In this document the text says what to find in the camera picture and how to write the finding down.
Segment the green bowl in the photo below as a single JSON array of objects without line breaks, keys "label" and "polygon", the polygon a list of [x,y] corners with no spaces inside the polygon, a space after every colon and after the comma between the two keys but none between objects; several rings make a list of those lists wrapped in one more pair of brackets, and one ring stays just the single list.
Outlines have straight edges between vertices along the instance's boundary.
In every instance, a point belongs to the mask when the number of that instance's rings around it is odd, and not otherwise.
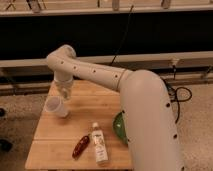
[{"label": "green bowl", "polygon": [[123,141],[124,144],[127,144],[126,131],[124,127],[124,121],[122,112],[118,113],[113,121],[113,130],[118,138]]}]

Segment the plastic bottle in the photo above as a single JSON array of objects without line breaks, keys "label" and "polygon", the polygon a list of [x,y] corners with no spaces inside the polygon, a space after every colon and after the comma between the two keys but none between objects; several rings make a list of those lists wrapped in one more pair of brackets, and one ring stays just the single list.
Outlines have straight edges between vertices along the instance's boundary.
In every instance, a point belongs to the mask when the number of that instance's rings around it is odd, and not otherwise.
[{"label": "plastic bottle", "polygon": [[92,124],[93,132],[92,139],[95,146],[95,158],[98,164],[104,164],[108,161],[108,155],[104,142],[103,131],[100,129],[97,122]]}]

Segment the paper cup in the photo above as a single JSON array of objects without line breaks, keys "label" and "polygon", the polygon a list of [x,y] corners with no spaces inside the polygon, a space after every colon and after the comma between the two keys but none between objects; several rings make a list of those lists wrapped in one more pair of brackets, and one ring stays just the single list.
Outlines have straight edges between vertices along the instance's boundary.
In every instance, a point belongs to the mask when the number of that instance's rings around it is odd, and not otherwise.
[{"label": "paper cup", "polygon": [[69,114],[69,111],[67,110],[63,99],[60,96],[48,97],[45,103],[45,110],[58,117],[66,117]]}]

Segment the wooden table top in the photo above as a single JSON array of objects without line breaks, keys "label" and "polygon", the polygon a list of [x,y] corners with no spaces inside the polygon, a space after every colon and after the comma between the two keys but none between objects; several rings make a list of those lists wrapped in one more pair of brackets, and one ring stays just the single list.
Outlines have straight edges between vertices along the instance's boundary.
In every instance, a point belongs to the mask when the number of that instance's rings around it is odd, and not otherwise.
[{"label": "wooden table top", "polygon": [[[58,95],[52,83],[48,96]],[[120,112],[119,94],[87,81],[74,81],[71,98],[65,105],[70,114],[57,118],[42,111],[26,161],[26,169],[122,170],[131,169],[128,147],[113,132],[114,117]],[[103,130],[109,162],[95,162],[91,142],[78,160],[72,158],[76,143],[98,122]]]}]

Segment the floor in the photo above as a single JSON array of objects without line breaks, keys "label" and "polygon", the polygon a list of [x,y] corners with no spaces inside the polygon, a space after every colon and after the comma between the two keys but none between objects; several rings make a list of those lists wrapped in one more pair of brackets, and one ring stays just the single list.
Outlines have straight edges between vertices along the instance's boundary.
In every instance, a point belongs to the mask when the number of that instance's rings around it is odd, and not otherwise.
[{"label": "floor", "polygon": [[[177,124],[187,171],[213,171],[213,84],[190,85],[191,101],[181,103],[181,118]],[[2,96],[0,107],[7,115],[0,118],[0,138],[14,146],[0,151],[1,171],[24,171],[25,161],[46,94]]]}]

